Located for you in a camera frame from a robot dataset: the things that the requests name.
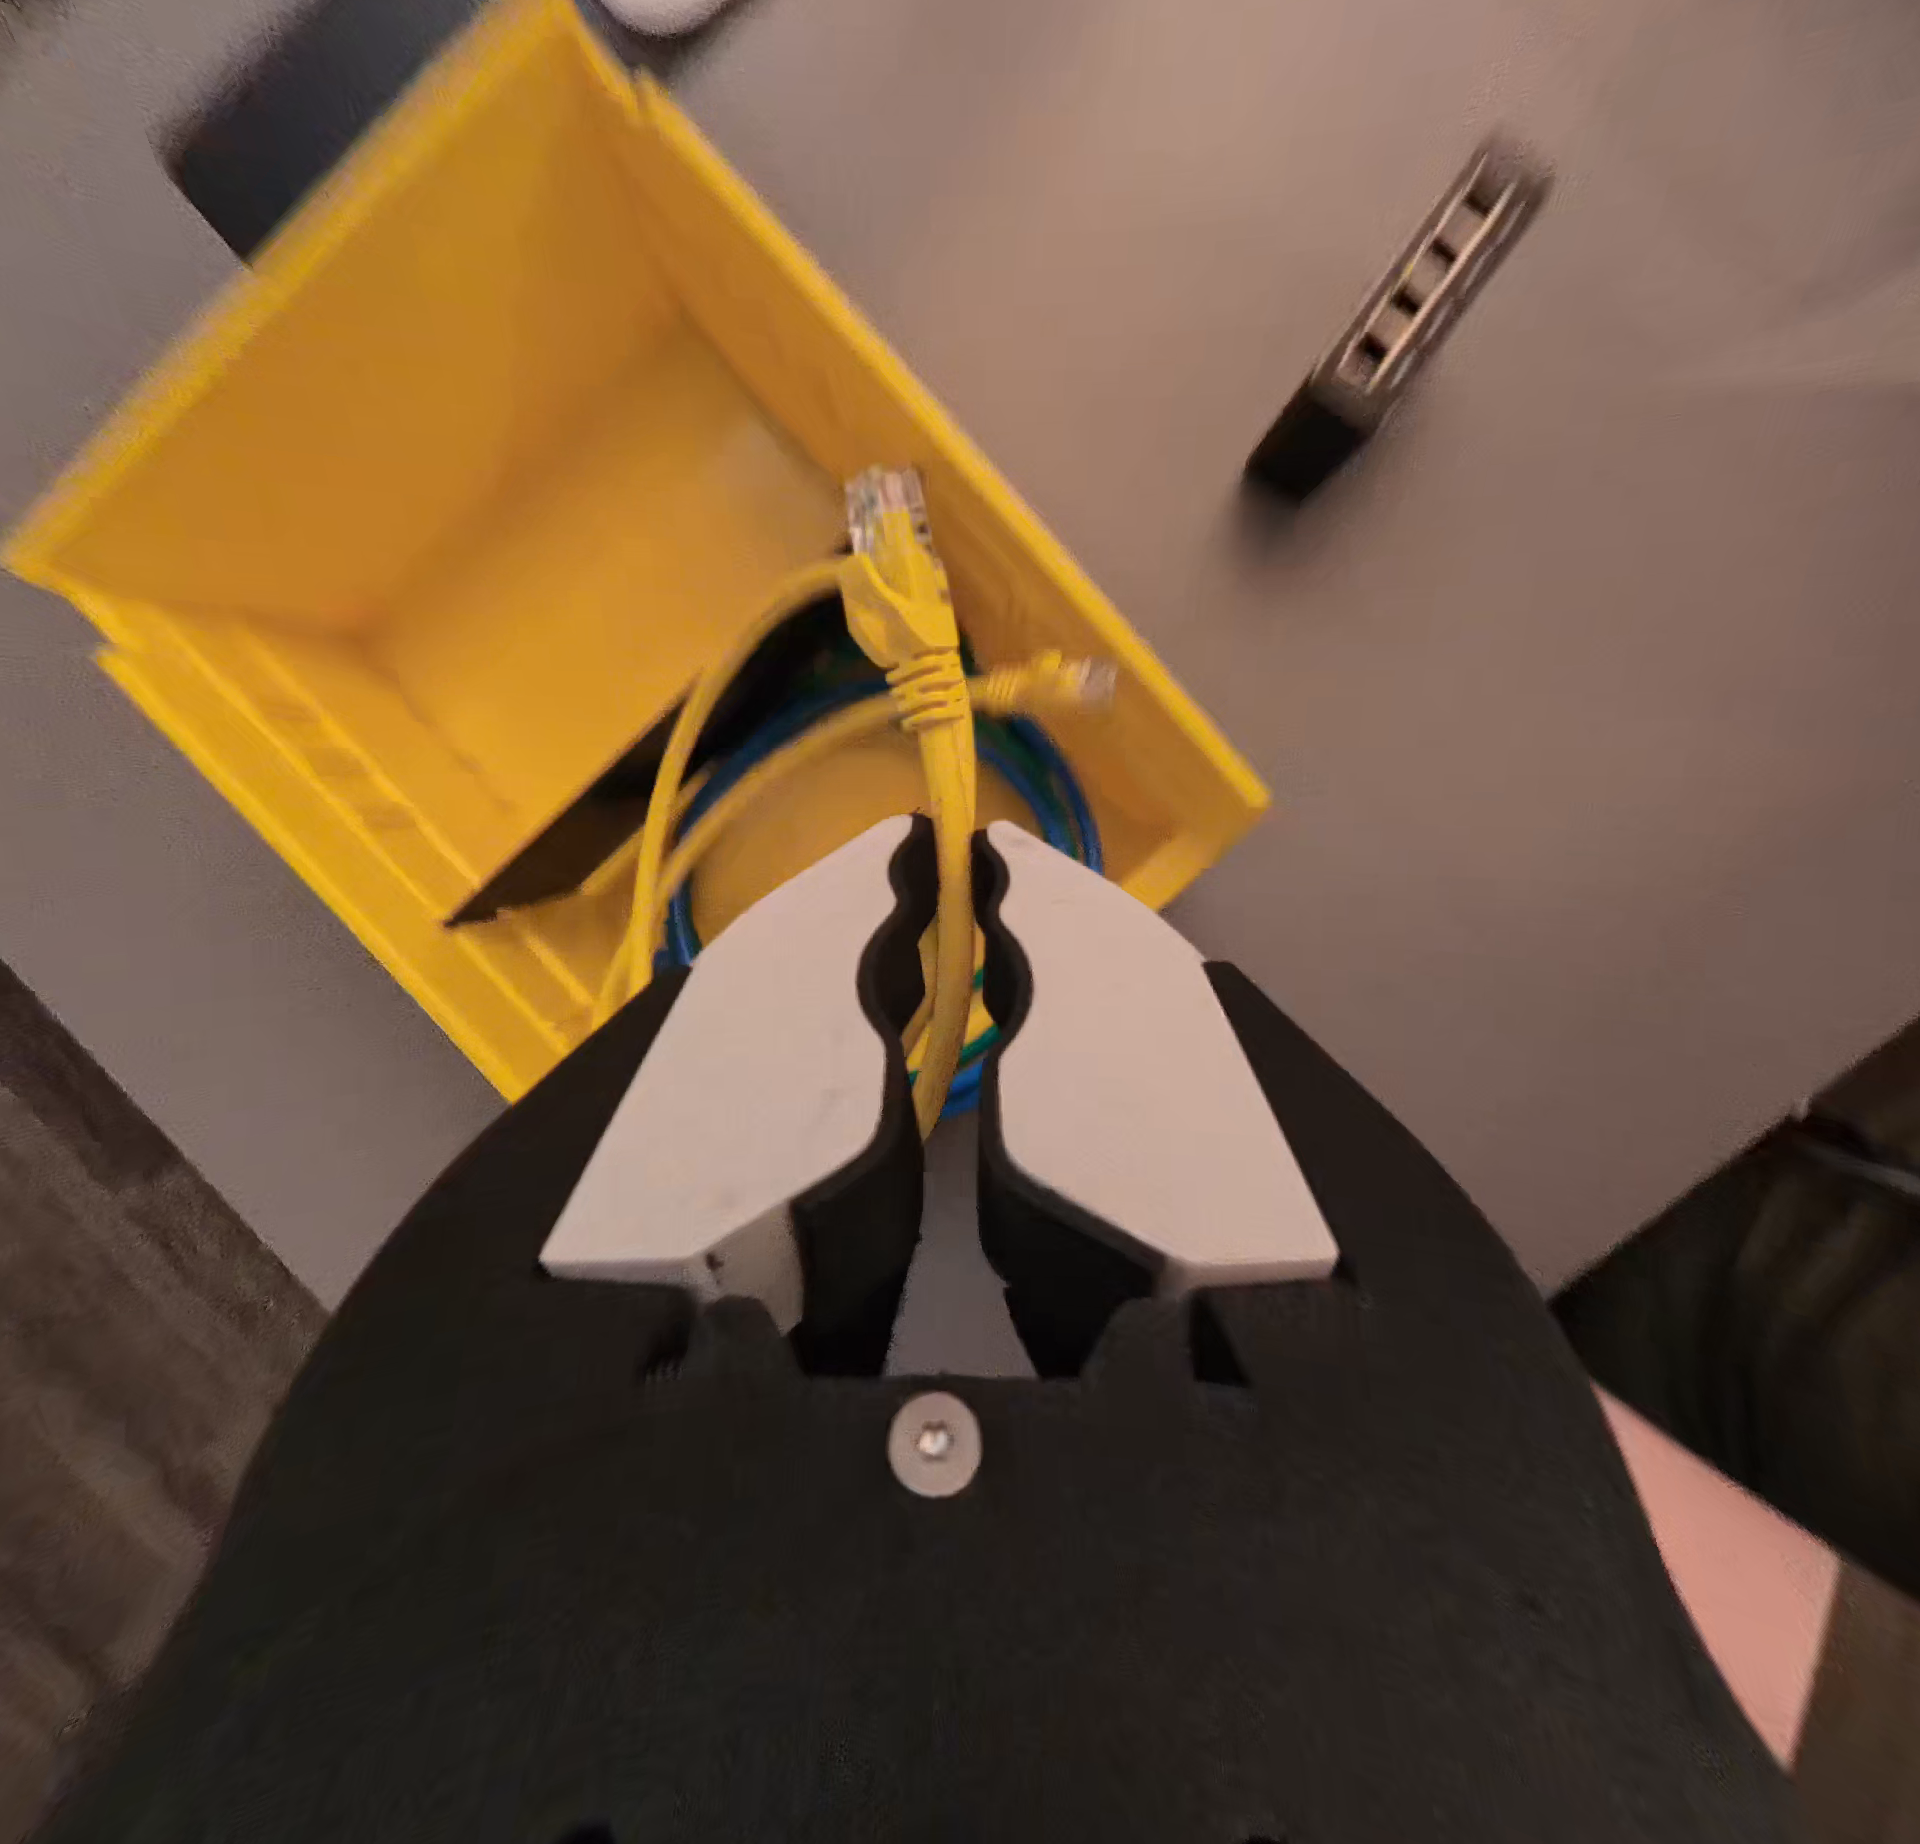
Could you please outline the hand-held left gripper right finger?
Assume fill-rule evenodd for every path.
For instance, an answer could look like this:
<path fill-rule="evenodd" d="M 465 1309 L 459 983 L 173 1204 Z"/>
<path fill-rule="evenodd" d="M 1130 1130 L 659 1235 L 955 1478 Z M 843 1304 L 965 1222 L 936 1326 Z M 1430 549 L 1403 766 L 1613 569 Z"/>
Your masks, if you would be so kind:
<path fill-rule="evenodd" d="M 1334 1235 L 1202 953 L 1011 822 L 982 857 L 1011 972 L 982 1146 L 1155 1293 L 1330 1279 Z"/>

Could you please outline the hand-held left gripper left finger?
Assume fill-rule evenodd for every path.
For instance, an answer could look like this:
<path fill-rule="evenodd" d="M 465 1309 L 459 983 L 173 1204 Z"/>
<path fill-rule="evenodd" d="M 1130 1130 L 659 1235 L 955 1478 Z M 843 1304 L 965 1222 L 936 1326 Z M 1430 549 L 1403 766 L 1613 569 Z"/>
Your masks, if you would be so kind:
<path fill-rule="evenodd" d="M 854 972 L 897 908 L 888 816 L 742 912 L 685 972 L 540 1251 L 562 1280 L 798 1286 L 792 1206 L 877 1138 Z"/>

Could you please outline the yellow plastic bin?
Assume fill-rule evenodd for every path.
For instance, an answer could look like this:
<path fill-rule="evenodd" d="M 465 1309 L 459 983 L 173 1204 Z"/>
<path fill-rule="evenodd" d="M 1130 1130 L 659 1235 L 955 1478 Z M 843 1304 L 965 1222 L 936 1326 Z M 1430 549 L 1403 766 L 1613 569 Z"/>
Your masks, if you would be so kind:
<path fill-rule="evenodd" d="M 572 0 L 489 0 L 5 560 L 513 1100 L 587 1037 L 623 916 L 455 916 L 666 734 L 868 464 L 924 477 L 977 661 L 1116 668 L 1061 740 L 1108 873 L 1168 906 L 1260 775 Z"/>

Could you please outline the black ethernet switch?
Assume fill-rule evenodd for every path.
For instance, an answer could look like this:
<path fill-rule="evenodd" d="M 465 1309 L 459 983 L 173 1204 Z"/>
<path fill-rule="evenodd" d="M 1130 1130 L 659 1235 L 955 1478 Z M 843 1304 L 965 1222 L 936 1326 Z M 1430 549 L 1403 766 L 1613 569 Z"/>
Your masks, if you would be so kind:
<path fill-rule="evenodd" d="M 1302 506 L 1349 464 L 1456 331 L 1551 189 L 1550 165 L 1513 140 L 1478 144 L 1247 453 L 1242 487 Z"/>

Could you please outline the black bin divider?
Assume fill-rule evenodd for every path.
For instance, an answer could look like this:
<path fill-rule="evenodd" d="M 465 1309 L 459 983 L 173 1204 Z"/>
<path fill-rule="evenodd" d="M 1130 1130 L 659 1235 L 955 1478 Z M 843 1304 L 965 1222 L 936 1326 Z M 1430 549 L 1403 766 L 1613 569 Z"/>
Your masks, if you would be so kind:
<path fill-rule="evenodd" d="M 824 600 L 780 621 L 732 672 L 707 723 L 695 738 L 690 775 L 732 755 L 797 705 L 809 672 L 847 642 L 840 617 Z M 489 922 L 505 911 L 540 906 L 577 890 L 614 851 L 642 829 L 659 763 L 682 702 L 633 738 L 592 780 L 572 780 L 564 802 L 536 822 L 507 861 L 444 918 L 444 927 Z"/>

